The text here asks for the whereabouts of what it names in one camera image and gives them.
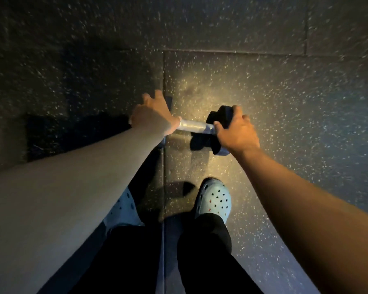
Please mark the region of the person's left hand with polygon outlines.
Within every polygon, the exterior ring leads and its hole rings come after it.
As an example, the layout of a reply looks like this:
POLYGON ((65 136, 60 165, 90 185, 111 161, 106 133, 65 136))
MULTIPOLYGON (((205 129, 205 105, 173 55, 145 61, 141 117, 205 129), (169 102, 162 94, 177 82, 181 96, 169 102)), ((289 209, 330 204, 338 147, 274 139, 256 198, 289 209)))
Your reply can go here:
POLYGON ((174 116, 170 111, 154 111, 143 105, 143 103, 134 108, 129 118, 129 123, 133 128, 145 128, 163 137, 172 134, 179 127, 180 122, 180 116, 174 116))

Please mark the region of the person's right hand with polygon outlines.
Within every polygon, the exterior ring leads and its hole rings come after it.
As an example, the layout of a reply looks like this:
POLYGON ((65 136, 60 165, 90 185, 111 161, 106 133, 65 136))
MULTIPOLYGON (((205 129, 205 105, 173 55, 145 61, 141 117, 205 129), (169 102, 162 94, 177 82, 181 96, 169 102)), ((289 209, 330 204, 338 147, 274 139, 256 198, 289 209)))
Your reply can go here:
POLYGON ((235 158, 260 152, 260 142, 254 126, 241 107, 233 106, 233 118, 228 128, 217 134, 220 144, 235 158))

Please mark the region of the black dumbbell with steel handle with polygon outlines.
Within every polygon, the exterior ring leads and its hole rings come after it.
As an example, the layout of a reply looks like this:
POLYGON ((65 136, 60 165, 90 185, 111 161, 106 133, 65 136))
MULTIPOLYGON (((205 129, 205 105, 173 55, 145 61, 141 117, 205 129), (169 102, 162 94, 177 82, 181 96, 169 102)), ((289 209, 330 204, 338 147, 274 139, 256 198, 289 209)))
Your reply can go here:
POLYGON ((204 147, 211 148, 216 156, 227 156, 229 151, 217 139, 214 122, 219 122, 223 128, 228 128, 233 118, 233 108, 222 105, 217 111, 211 111, 206 122, 182 119, 177 130, 190 132, 190 149, 199 151, 204 147))

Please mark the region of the person's right forearm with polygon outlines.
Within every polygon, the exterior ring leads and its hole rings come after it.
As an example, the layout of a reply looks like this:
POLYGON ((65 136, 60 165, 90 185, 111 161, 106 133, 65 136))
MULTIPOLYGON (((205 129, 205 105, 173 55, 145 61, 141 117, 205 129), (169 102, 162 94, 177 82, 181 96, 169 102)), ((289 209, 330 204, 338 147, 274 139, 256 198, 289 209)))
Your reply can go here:
POLYGON ((368 294, 368 213, 309 183, 258 148, 231 153, 319 292, 368 294))

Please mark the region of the person's left forearm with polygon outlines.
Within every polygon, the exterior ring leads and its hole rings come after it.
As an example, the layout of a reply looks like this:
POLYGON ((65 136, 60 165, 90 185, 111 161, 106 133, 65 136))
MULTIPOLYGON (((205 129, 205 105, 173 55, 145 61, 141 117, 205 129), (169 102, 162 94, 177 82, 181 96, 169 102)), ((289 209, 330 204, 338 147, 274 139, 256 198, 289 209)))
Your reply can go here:
POLYGON ((0 294, 36 294, 102 222, 165 128, 112 138, 0 173, 0 294))

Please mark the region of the light blue right clog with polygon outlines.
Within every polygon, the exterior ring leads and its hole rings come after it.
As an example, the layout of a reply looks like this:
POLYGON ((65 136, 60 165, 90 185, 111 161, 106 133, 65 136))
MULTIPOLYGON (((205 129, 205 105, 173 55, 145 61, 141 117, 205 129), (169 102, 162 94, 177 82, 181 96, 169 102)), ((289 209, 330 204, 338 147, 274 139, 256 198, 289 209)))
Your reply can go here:
POLYGON ((232 208, 231 194, 225 183, 217 178, 206 178, 196 196, 193 215, 214 214, 226 224, 232 208))

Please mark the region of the light blue clog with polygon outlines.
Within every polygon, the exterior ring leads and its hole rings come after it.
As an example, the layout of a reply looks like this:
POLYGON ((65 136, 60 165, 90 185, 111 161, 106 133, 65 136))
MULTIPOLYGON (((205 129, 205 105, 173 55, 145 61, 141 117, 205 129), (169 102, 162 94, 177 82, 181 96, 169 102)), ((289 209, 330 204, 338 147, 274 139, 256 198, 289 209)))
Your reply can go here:
POLYGON ((206 178, 196 196, 193 215, 214 214, 226 224, 232 208, 231 194, 225 183, 217 178, 206 178))
POLYGON ((103 223, 106 227, 106 233, 121 226, 145 226, 138 215, 134 199, 128 187, 103 219, 103 223))

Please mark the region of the light blue left clog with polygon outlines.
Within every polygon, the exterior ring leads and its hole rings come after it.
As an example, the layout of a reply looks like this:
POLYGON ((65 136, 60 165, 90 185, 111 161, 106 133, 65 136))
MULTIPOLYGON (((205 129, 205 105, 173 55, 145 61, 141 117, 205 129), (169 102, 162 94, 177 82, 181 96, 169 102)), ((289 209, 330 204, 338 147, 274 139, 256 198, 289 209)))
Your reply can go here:
POLYGON ((106 233, 121 226, 145 226, 138 215, 134 199, 128 187, 103 219, 103 223, 106 227, 106 233))

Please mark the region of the person's black trousers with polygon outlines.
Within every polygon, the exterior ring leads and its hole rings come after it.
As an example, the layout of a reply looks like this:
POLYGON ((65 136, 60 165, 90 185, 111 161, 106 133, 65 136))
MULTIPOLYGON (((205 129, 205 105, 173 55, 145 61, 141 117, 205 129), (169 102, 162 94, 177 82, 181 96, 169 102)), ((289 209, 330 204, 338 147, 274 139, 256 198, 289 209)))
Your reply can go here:
MULTIPOLYGON (((161 230, 116 226, 69 294, 155 294, 161 230)), ((231 254, 222 218, 204 213, 185 224, 177 260, 186 294, 264 294, 231 254)))

